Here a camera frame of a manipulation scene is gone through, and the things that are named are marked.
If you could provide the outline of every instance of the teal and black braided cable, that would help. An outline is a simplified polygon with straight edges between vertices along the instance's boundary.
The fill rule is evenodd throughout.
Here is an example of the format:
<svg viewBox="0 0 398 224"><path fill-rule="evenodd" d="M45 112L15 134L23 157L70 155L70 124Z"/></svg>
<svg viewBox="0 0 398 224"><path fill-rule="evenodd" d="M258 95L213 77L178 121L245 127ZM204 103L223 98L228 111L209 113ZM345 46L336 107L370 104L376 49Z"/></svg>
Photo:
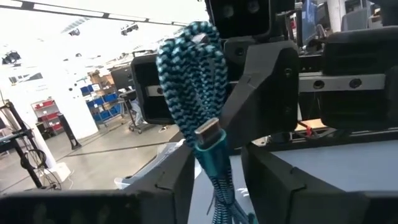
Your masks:
<svg viewBox="0 0 398 224"><path fill-rule="evenodd" d="M192 41L199 34L206 34L208 42ZM171 115L214 186L213 224L230 224L233 220L251 223L235 200L229 157L221 161L222 172L210 175L206 168L209 161L195 148L195 130L209 119L220 116L226 97L228 71L216 27L209 22L191 23L179 37L165 41L156 64Z"/></svg>

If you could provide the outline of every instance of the black stand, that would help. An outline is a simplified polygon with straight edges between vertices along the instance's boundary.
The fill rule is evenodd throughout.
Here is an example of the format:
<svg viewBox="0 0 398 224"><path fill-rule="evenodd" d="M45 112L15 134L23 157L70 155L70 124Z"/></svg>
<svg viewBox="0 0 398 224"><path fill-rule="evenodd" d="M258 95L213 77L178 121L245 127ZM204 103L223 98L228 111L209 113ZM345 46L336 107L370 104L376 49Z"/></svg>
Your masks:
<svg viewBox="0 0 398 224"><path fill-rule="evenodd" d="M33 149L39 150L39 148L36 145L36 142L34 141L32 130L27 129L24 121L21 119L21 117L19 116L18 112L16 111L14 105L11 102L8 101L8 102L6 102L6 104L4 106L0 107L0 110L4 110L4 109L8 109L12 113L13 117L15 118L15 120L17 121L17 123L21 129L15 131L14 134L12 134L12 135L6 136L4 138L0 138L0 141L1 141L1 143L11 144L11 147L13 147L16 150L16 152L18 153L18 156L20 157L21 162L23 164L28 164L29 161L26 158L26 156L24 155L24 151L18 144L17 139L27 136ZM34 169L32 167L28 167L26 170L29 173L30 178L32 178L33 182L35 183L36 187L42 188L43 185L40 182L39 177L36 175Z"/></svg>
<svg viewBox="0 0 398 224"><path fill-rule="evenodd" d="M65 130L65 132L66 132L66 134L68 136L68 139L70 141L70 145L72 146L72 150L80 148L81 144L77 141L77 139L76 139L75 135L73 134L72 129L70 128L69 123L68 123L67 119L65 118L65 116L63 114L61 114L61 113L58 113L57 115L58 115L58 117L60 119L60 122L61 122L61 124L63 126L63 129Z"/></svg>

